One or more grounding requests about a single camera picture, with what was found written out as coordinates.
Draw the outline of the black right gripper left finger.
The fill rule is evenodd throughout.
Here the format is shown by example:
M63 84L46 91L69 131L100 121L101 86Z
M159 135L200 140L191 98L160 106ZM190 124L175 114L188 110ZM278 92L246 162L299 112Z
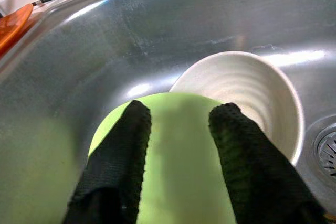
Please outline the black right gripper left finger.
M64 223L136 223L151 125L150 110L131 101L90 155Z

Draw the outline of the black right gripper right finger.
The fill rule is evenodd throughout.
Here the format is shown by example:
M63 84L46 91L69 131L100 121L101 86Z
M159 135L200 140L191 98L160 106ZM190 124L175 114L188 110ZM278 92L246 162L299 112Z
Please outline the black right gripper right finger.
M208 122L237 223L327 223L295 168L236 104L214 107Z

